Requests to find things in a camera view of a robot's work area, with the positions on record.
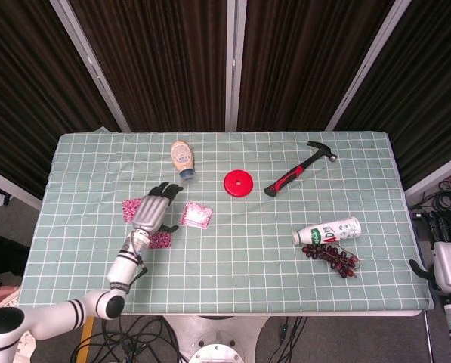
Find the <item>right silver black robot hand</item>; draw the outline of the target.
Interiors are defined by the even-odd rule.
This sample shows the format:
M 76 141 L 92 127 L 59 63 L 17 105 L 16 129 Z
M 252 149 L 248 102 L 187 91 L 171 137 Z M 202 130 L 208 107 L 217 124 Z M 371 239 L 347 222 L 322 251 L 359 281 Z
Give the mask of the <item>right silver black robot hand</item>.
M 433 264 L 422 268 L 414 259 L 409 260 L 412 271 L 433 284 L 434 289 L 451 294 L 451 213 L 415 213 L 428 229 Z

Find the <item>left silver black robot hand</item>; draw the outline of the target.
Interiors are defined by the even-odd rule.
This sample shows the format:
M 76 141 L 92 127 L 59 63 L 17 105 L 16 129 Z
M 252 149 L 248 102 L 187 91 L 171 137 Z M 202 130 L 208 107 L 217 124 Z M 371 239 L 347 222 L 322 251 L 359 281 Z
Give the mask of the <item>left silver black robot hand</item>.
M 149 236 L 157 231 L 174 233 L 179 229 L 178 225 L 168 226 L 163 219 L 168 206 L 177 194 L 184 188 L 177 184 L 169 184 L 167 181 L 152 188 L 150 192 L 141 199 L 140 206 L 134 214 L 131 224 L 134 229 L 146 232 Z

